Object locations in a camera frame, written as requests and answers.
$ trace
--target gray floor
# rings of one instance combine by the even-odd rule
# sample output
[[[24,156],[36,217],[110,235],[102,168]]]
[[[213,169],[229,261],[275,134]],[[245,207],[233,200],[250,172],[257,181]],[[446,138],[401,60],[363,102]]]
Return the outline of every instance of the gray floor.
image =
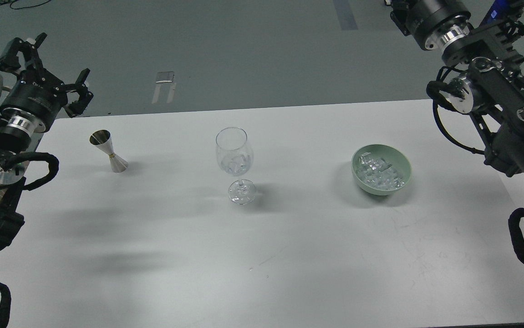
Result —
[[[463,2],[476,25],[492,0]],[[45,31],[47,69],[65,82],[92,71],[87,116],[425,98],[441,54],[403,37],[389,11],[382,0],[54,0],[0,6],[0,54]],[[158,71],[175,72],[176,90],[162,85],[153,103]]]

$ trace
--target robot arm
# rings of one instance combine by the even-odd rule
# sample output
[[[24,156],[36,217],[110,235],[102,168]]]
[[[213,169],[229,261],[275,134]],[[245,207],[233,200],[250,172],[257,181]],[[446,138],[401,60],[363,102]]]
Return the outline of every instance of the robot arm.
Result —
[[[49,131],[61,108],[65,108],[70,117],[78,116],[93,98],[85,85],[89,69],[84,69],[75,83],[65,84],[43,67],[37,49],[46,36],[41,33],[33,44],[14,38],[0,56],[0,71],[17,77],[16,84],[0,106],[0,192],[4,191],[0,201],[0,251],[10,245],[23,226],[23,216],[16,213],[22,191],[41,187],[59,170],[55,156],[25,152],[31,136]],[[25,59],[23,70],[18,57],[20,53]],[[77,92],[79,98],[68,105],[69,92]],[[49,173],[25,185],[25,162],[34,160],[47,162]]]
[[[486,165],[509,177],[524,173],[524,75],[520,70],[524,57],[512,45],[524,35],[524,25],[518,21],[524,0],[496,0],[476,28],[468,23],[470,12],[460,0],[392,0],[391,7],[391,19],[404,35],[413,35],[423,50],[442,52],[448,72],[439,73],[427,87],[442,133],[454,144],[484,155]],[[460,74],[445,83],[450,71]],[[451,138],[439,121],[438,105],[469,116],[484,151]],[[486,115],[500,124],[496,132],[489,130]],[[524,263],[524,240],[518,229],[521,217],[524,210],[516,210],[509,227],[515,253]]]

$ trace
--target table surface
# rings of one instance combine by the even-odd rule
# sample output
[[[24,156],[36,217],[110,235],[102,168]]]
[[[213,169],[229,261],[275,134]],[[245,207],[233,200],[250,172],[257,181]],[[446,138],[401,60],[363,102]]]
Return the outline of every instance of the table surface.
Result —
[[[468,118],[443,118],[482,146]],[[249,205],[230,202],[235,179],[216,164],[227,126],[254,150]],[[89,144],[98,129],[128,160],[124,173]],[[410,159],[404,189],[357,187],[351,156],[368,144]],[[428,100],[61,119],[38,150],[60,172],[23,193],[25,226],[0,252],[10,328],[524,322],[507,228],[524,176],[446,141]],[[45,171],[31,164],[27,181]]]

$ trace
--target glass base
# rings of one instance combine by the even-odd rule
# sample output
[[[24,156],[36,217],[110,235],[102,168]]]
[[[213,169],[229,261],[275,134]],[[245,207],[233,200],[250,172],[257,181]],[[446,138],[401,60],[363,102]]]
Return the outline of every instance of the glass base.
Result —
[[[256,191],[256,186],[252,181],[241,179],[234,181],[234,183],[229,186],[227,193],[233,203],[245,205],[254,200]]]

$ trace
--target jigger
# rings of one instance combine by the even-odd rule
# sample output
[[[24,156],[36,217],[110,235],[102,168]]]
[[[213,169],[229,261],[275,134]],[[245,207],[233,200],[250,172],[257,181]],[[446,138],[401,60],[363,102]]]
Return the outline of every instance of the jigger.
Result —
[[[124,170],[128,168],[128,162],[114,153],[112,138],[110,137],[110,132],[107,130],[101,129],[92,133],[90,136],[90,143],[108,155],[110,158],[110,166],[112,166],[113,172],[118,174],[120,172],[124,172]]]

